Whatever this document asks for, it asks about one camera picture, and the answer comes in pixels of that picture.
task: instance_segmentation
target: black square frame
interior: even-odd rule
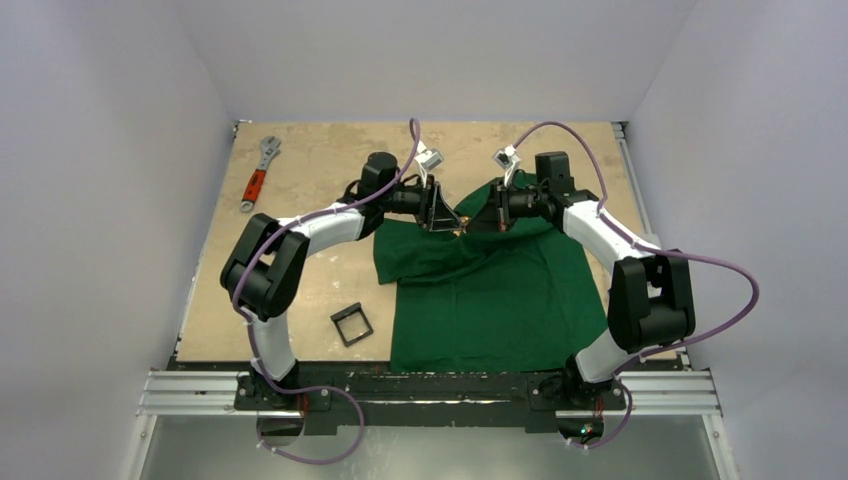
[[[339,326],[339,323],[342,320],[346,319],[347,317],[350,317],[352,315],[356,315],[357,312],[360,315],[362,315],[362,320],[365,321],[365,326],[368,328],[368,330],[366,330],[364,333],[362,333],[362,335],[359,335],[356,338],[352,338],[352,339],[348,340],[345,337],[344,332],[342,332],[342,327]],[[356,302],[353,305],[345,308],[344,310],[330,315],[330,320],[332,320],[333,324],[336,326],[336,331],[339,332],[339,336],[342,338],[342,342],[345,344],[345,347],[350,347],[354,343],[356,343],[356,342],[362,340],[363,338],[374,333],[374,329],[371,327],[371,323],[368,321],[368,317],[365,315],[365,312],[362,310],[362,303],[360,303],[360,302]]]

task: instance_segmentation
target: wooden platform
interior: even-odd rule
[[[513,143],[532,123],[422,124],[422,140],[437,148],[445,162],[434,171],[446,201],[455,205],[467,194],[503,172],[491,160],[499,148]],[[608,210],[627,227],[641,232],[641,223],[618,144],[608,123],[570,124],[589,143],[601,163],[610,199]],[[267,135],[282,140],[281,153],[268,170],[252,213],[291,217],[328,206],[345,186],[359,178],[369,153],[385,150],[402,164],[412,142],[405,122],[398,123],[243,123],[233,145],[189,306],[178,359],[238,361],[251,357],[247,334],[218,284],[251,214],[239,204],[245,185],[259,163],[259,141]],[[578,188],[600,194],[597,179],[583,149],[566,132],[546,127],[521,146],[522,167],[534,170],[533,155],[565,150]],[[334,247],[306,262],[297,298],[289,310],[289,332],[295,355],[303,360],[388,360],[391,350],[396,286],[378,285],[373,236]],[[609,278],[589,255],[606,306]],[[345,348],[330,315],[361,302],[374,334]]]

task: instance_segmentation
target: white bracket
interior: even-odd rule
[[[415,155],[415,163],[418,164],[418,174],[421,181],[427,183],[427,175],[445,161],[442,154],[435,148],[427,148],[424,142],[418,142],[418,154]]]
[[[521,159],[515,153],[515,147],[507,145],[502,150],[498,150],[492,156],[492,160],[504,169],[504,186],[509,187],[512,184],[512,177],[515,176],[521,164]]]

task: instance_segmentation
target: cable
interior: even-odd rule
[[[282,387],[280,387],[279,385],[276,384],[274,379],[271,378],[270,374],[268,373],[268,370],[265,368],[265,364],[263,363],[262,358],[259,355],[259,349],[257,348],[257,345],[256,345],[256,338],[255,338],[254,333],[253,333],[251,318],[247,313],[242,311],[241,307],[239,307],[238,302],[239,302],[239,299],[241,298],[241,292],[242,292],[242,290],[244,290],[244,286],[247,283],[247,278],[250,275],[250,272],[252,272],[253,269],[256,268],[256,265],[259,263],[259,259],[262,257],[262,255],[265,254],[265,252],[268,251],[268,249],[271,247],[271,245],[275,241],[277,241],[277,239],[279,239],[281,236],[283,236],[283,234],[285,234],[287,231],[296,227],[297,225],[300,225],[301,223],[303,223],[305,221],[312,220],[313,218],[321,217],[321,216],[324,216],[324,215],[334,215],[336,213],[344,212],[346,210],[358,208],[358,207],[365,205],[366,203],[368,203],[372,200],[379,198],[384,193],[388,192],[403,177],[403,174],[406,173],[406,171],[409,169],[409,166],[412,165],[412,161],[415,158],[415,154],[418,151],[418,142],[421,141],[421,125],[418,123],[418,120],[415,119],[415,118],[409,119],[409,133],[412,136],[412,151],[409,153],[409,158],[407,159],[404,166],[395,174],[394,178],[389,183],[384,185],[381,189],[377,190],[373,194],[368,195],[367,197],[365,197],[361,200],[357,200],[353,203],[345,205],[344,207],[338,208],[335,211],[330,209],[330,210],[320,210],[320,211],[317,211],[317,212],[308,213],[308,214],[300,217],[298,220],[295,220],[295,221],[290,222],[286,225],[283,225],[279,230],[277,230],[271,236],[269,236],[268,239],[265,240],[265,243],[263,243],[259,247],[259,250],[256,251],[256,254],[253,255],[253,257],[250,259],[250,262],[248,262],[247,266],[245,267],[244,273],[242,274],[241,278],[239,279],[238,284],[236,285],[235,290],[233,291],[233,298],[232,298],[233,309],[239,315],[244,317],[244,319],[248,323],[247,338],[250,341],[250,349],[253,352],[253,356],[256,359],[256,367],[259,370],[259,373],[262,374],[262,377],[265,379],[265,381],[268,383],[268,385],[271,386],[272,389],[274,389],[275,391],[282,393],[284,395],[298,395],[298,394],[301,394],[301,393],[309,393],[309,392],[316,392],[316,391],[321,391],[321,390],[328,390],[328,391],[331,391],[331,392],[334,392],[334,393],[338,393],[339,395],[345,397],[353,405],[353,407],[356,409],[357,415],[359,415],[359,432],[356,435],[356,439],[353,441],[353,444],[351,444],[351,446],[347,448],[347,450],[336,455],[335,457],[326,458],[326,459],[313,459],[313,458],[300,457],[298,455],[294,455],[294,454],[291,454],[291,453],[288,453],[288,452],[284,452],[284,451],[282,451],[282,450],[280,450],[276,447],[269,445],[264,440],[264,438],[262,437],[261,431],[258,428],[256,430],[257,436],[259,437],[259,444],[257,445],[257,448],[260,447],[260,446],[264,447],[266,450],[268,450],[272,453],[275,453],[277,455],[286,457],[290,460],[294,460],[294,461],[300,462],[300,463],[306,463],[306,464],[309,464],[309,465],[328,465],[328,464],[331,464],[331,463],[334,463],[334,462],[338,462],[339,460],[341,460],[341,459],[347,457],[348,455],[350,455],[351,453],[353,453],[353,451],[356,450],[356,448],[362,442],[362,438],[365,434],[365,415],[362,413],[362,407],[359,406],[359,403],[356,401],[355,398],[353,398],[353,395],[351,395],[350,393],[348,393],[348,392],[346,392],[346,391],[344,391],[340,388],[329,386],[329,385],[327,385],[327,386],[305,387],[305,388],[295,388],[295,389],[286,389],[286,388],[282,388]]]
[[[599,417],[601,421],[604,421],[604,396],[598,395],[598,405],[596,407],[596,411],[592,413],[592,418]]]
[[[518,186],[518,182],[516,182],[516,180],[518,180],[518,174],[519,173],[521,174],[521,179],[524,180],[524,185],[520,186],[520,187]],[[515,171],[515,173],[513,173],[512,178],[513,178],[512,183],[513,183],[513,185],[515,185],[516,188],[526,188],[528,185],[531,185],[531,182],[527,181],[527,172],[525,172],[521,168],[519,168],[518,170]]]
[[[353,187],[355,187],[357,185],[359,185],[359,180],[354,180],[354,181],[347,184],[347,186],[345,187],[345,193],[344,193],[345,198],[348,198],[350,196],[350,193],[353,191]]]
[[[406,185],[406,184],[407,184],[407,182],[409,182],[409,181],[410,181],[410,180],[412,180],[413,178],[416,180],[416,181],[415,181],[415,184],[416,184],[416,185],[420,185],[420,184],[422,183],[422,182],[421,182],[421,175],[419,175],[419,174],[417,174],[417,173],[413,173],[412,175],[410,175],[410,176],[408,176],[408,177],[404,178],[403,180],[401,180],[401,181],[400,181],[400,184],[401,184],[401,185]]]
[[[591,445],[583,445],[582,448],[587,450],[594,450],[598,447],[604,446],[607,443],[611,442],[622,430],[624,430],[624,426],[627,425],[627,422],[630,420],[630,414],[633,413],[633,394],[630,393],[630,389],[624,385],[624,382],[621,381],[620,378],[616,377],[615,381],[621,387],[621,390],[624,392],[624,395],[627,397],[627,410],[624,411],[624,418],[621,419],[621,423],[615,427],[615,430],[610,432],[607,435],[604,435],[598,443],[593,443]]]
[[[576,130],[574,130],[573,128],[569,127],[568,125],[566,125],[564,123],[560,123],[560,122],[537,123],[536,125],[533,125],[532,127],[530,127],[530,130],[527,130],[526,132],[524,132],[523,135],[518,137],[518,140],[516,140],[515,143],[512,144],[513,148],[518,149],[518,146],[521,145],[522,143],[524,143],[524,140],[526,140],[527,137],[529,137],[531,133],[535,132],[536,130],[538,130],[542,127],[548,126],[548,125],[559,127],[561,129],[565,130],[566,132],[570,133],[574,138],[577,139],[578,142],[580,142],[580,145],[583,147],[583,150],[585,150],[586,154],[589,155],[589,160],[592,161],[592,166],[595,167],[595,175],[597,175],[597,177],[598,177],[598,183],[601,184],[601,200],[598,202],[598,208],[600,209],[601,207],[603,207],[603,205],[605,203],[607,203],[607,198],[609,197],[609,195],[607,194],[607,184],[604,181],[604,175],[601,173],[601,164],[598,163],[598,159],[595,158],[595,154],[592,153],[592,149],[589,148],[589,144],[586,143],[586,140],[583,140],[583,137],[581,137],[580,134],[577,133]]]
[[[609,442],[610,440],[612,440],[616,435],[618,435],[618,433],[624,428],[624,426],[627,424],[627,421],[630,419],[630,413],[633,409],[633,396],[630,394],[630,390],[628,390],[627,387],[624,386],[624,383],[622,383],[621,380],[619,380],[617,378],[618,374],[620,374],[625,368],[627,368],[631,364],[639,361],[639,359],[641,359],[641,358],[648,357],[648,356],[651,356],[651,355],[654,355],[654,354],[657,354],[657,353],[665,352],[665,351],[668,351],[668,350],[673,350],[675,348],[685,347],[685,346],[688,346],[688,345],[694,345],[698,342],[702,342],[702,341],[704,341],[704,340],[706,340],[710,337],[718,335],[719,333],[727,330],[728,328],[732,327],[733,325],[736,325],[740,320],[745,318],[745,316],[747,316],[751,312],[751,310],[754,309],[754,307],[757,305],[757,302],[759,302],[759,300],[760,300],[760,284],[757,282],[757,279],[754,278],[754,275],[751,274],[751,272],[749,272],[745,268],[743,268],[743,267],[741,267],[741,266],[739,266],[739,265],[737,265],[733,262],[729,262],[727,260],[721,260],[721,259],[713,258],[713,257],[707,257],[707,256],[704,256],[704,255],[697,255],[697,254],[694,254],[694,253],[683,253],[683,252],[676,252],[676,251],[672,251],[672,250],[663,250],[663,249],[659,249],[659,248],[649,247],[647,245],[643,245],[642,243],[639,242],[639,240],[637,238],[634,238],[631,235],[627,234],[627,232],[625,232],[622,228],[620,228],[618,225],[616,225],[615,222],[613,222],[612,220],[609,219],[609,217],[607,217],[606,210],[604,210],[604,204],[607,202],[609,195],[607,194],[607,186],[606,186],[606,183],[604,182],[604,175],[603,175],[603,173],[601,173],[601,165],[598,163],[598,159],[595,158],[595,154],[592,153],[592,149],[589,147],[589,144],[586,143],[586,141],[583,139],[583,137],[580,136],[579,133],[577,133],[577,131],[575,131],[573,128],[569,127],[568,125],[565,125],[564,123],[560,123],[560,122],[541,122],[541,123],[538,123],[538,124],[532,126],[526,132],[524,132],[524,134],[521,135],[521,137],[519,137],[518,140],[515,143],[513,143],[513,147],[518,148],[518,146],[522,142],[524,142],[524,140],[526,140],[527,137],[530,136],[531,133],[533,133],[536,130],[538,130],[538,129],[544,127],[544,126],[547,126],[547,125],[560,127],[563,130],[567,131],[574,138],[577,139],[577,141],[580,143],[580,145],[586,151],[586,154],[589,156],[589,160],[592,162],[592,166],[595,168],[595,174],[598,176],[598,182],[601,184],[601,199],[600,199],[600,201],[598,201],[598,210],[597,210],[598,218],[600,218],[601,221],[604,222],[604,224],[606,224],[608,227],[610,227],[619,237],[621,237],[623,240],[625,240],[628,243],[630,243],[631,245],[633,245],[633,248],[635,248],[637,250],[641,250],[643,252],[652,253],[654,255],[683,258],[683,259],[686,259],[686,260],[692,260],[692,261],[699,262],[699,263],[706,263],[706,264],[709,264],[709,265],[716,265],[716,266],[719,266],[719,267],[723,267],[723,268],[726,268],[728,270],[732,270],[732,271],[742,275],[751,284],[751,299],[748,301],[748,303],[744,307],[742,307],[742,310],[740,310],[736,315],[731,317],[730,320],[727,320],[726,322],[722,323],[718,327],[715,327],[711,330],[708,330],[708,331],[706,331],[706,332],[704,332],[700,335],[695,335],[694,337],[688,338],[686,340],[683,340],[683,341],[680,341],[680,342],[677,342],[677,343],[674,343],[674,344],[671,344],[671,345],[668,345],[668,346],[665,346],[665,347],[657,347],[657,348],[653,348],[653,349],[647,350],[645,352],[642,352],[639,355],[627,360],[622,365],[620,365],[617,369],[615,369],[614,376],[616,377],[618,384],[621,385],[621,388],[627,394],[627,411],[624,414],[624,419],[621,421],[621,423],[618,425],[618,427],[616,427],[616,429],[613,430],[613,432],[611,434],[605,436],[600,442],[588,446],[588,448],[591,449],[591,448],[600,447],[601,445],[604,445],[607,442]]]

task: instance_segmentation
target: white enclosure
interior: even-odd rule
[[[0,478],[115,478],[232,121],[628,121],[664,246],[760,278],[713,369],[743,478],[840,478],[848,6],[11,0],[0,6]],[[694,269],[699,331],[747,299]]]

